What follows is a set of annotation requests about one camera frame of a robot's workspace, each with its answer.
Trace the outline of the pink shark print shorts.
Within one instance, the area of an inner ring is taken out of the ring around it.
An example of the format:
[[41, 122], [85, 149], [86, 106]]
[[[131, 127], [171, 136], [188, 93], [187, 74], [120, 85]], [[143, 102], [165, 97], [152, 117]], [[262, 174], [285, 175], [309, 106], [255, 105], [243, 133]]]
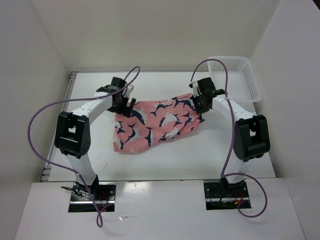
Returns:
[[187, 93], [165, 100], [138, 101], [129, 117], [116, 114], [113, 150], [142, 153], [194, 131], [204, 119], [196, 112], [192, 96]]

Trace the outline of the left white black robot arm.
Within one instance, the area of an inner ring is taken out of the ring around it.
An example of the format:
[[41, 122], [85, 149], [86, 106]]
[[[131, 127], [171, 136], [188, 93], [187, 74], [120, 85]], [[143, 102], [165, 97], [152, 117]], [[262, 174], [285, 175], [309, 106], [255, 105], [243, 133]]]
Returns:
[[136, 100], [129, 102], [134, 90], [124, 79], [113, 77], [111, 84], [98, 88], [94, 97], [77, 109], [58, 115], [54, 145], [68, 159], [75, 171], [76, 181], [72, 191], [89, 200], [101, 192], [98, 175], [89, 158], [91, 124], [105, 111], [129, 117]]

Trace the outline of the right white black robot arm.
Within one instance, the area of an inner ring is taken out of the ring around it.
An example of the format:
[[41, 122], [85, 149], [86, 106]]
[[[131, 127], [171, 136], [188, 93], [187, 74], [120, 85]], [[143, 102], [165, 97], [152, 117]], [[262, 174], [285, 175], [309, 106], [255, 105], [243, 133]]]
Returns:
[[231, 122], [231, 147], [219, 180], [220, 193], [230, 197], [241, 187], [254, 159], [262, 158], [271, 148], [267, 119], [245, 110], [223, 89], [216, 89], [210, 77], [192, 82], [189, 87], [197, 113], [214, 110]]

